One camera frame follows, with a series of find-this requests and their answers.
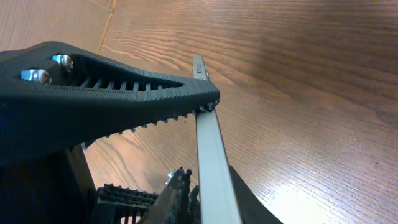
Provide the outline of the brown cardboard panel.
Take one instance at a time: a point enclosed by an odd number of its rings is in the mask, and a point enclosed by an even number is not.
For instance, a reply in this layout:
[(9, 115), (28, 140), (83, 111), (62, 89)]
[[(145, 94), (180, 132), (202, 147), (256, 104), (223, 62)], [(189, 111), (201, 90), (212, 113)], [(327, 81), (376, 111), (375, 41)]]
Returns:
[(60, 41), (99, 53), (117, 0), (1, 0), (1, 50)]

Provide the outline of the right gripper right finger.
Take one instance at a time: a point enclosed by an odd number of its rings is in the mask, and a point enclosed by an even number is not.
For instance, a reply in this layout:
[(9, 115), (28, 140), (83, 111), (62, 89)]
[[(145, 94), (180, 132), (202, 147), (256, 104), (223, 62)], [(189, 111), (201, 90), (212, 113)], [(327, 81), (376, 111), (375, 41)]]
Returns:
[(282, 224), (253, 194), (236, 170), (229, 165), (229, 173), (244, 224)]

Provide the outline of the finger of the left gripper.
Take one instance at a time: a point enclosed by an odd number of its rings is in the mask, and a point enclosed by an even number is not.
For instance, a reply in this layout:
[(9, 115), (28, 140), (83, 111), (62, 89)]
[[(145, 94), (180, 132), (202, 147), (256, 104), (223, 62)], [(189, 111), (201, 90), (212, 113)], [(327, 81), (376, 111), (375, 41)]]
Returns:
[(96, 191), (90, 223), (136, 223), (137, 218), (142, 218), (158, 198), (156, 193), (104, 184)]
[(149, 211), (139, 220), (141, 224), (199, 224), (201, 223), (200, 188), (190, 188), (191, 170), (183, 167), (169, 173), (169, 180)]

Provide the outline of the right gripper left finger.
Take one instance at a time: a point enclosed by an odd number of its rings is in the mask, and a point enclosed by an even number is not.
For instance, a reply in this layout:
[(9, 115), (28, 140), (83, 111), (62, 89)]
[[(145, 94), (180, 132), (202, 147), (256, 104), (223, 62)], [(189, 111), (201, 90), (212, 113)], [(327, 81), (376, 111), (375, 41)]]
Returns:
[(1, 53), (1, 165), (214, 108), (209, 81), (141, 70), (63, 42)]

